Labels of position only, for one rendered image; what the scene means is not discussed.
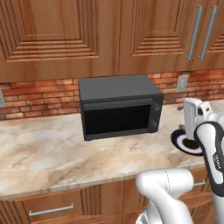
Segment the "toaster oven glass door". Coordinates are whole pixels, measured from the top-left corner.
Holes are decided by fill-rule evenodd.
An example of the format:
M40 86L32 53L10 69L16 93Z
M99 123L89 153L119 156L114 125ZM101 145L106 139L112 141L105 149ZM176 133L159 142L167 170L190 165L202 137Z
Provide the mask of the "toaster oven glass door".
M86 103L83 105L86 134L146 131L151 105L152 99Z

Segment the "brown baguette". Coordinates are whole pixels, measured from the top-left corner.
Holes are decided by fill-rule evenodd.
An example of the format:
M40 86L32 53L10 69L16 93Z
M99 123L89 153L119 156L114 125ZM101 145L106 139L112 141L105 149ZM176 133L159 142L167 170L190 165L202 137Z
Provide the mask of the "brown baguette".
M182 140L182 144L186 148L191 149L191 150L197 150L199 148L199 145L194 140L189 140L187 138L184 138Z

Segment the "wide wooden cupboard door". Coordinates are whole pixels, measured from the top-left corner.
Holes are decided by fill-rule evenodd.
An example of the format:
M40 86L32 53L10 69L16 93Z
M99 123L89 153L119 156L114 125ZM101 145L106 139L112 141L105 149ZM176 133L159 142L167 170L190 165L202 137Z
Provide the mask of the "wide wooden cupboard door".
M118 74L122 0L0 0L0 82Z

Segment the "dark grey toaster oven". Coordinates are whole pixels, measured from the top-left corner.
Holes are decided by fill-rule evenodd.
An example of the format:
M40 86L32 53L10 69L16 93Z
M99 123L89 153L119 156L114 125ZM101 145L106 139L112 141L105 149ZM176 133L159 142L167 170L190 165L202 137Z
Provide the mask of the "dark grey toaster oven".
M83 129L83 137L86 141L108 137L122 137L143 133L155 133L158 131L164 94L145 74L122 75L112 77L95 77L78 80L80 96L80 113ZM152 99L150 108L149 128L140 132L118 132L112 134L87 135L84 124L83 105L92 102L114 102L122 100ZM161 105L156 111L155 104ZM151 121L157 123L157 128L151 128Z

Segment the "grey wall socket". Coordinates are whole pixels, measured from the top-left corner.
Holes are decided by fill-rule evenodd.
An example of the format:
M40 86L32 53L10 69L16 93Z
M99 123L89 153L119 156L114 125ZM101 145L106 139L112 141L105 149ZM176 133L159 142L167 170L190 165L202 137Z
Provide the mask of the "grey wall socket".
M185 92L186 91L186 86L187 86L187 82L188 82L188 75L180 75L178 77L178 83L176 86L176 92L180 93L180 92Z
M2 89L0 88L0 108L6 108L6 107L7 106L4 100L4 95L3 95Z

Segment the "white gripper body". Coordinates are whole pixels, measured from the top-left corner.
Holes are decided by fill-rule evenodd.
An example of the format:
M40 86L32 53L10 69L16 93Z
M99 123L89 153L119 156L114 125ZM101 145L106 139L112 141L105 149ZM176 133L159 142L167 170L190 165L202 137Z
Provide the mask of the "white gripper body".
M184 99L184 118L185 118L185 134L190 140L193 140L193 132L196 128L197 107L202 103L202 100L196 98Z

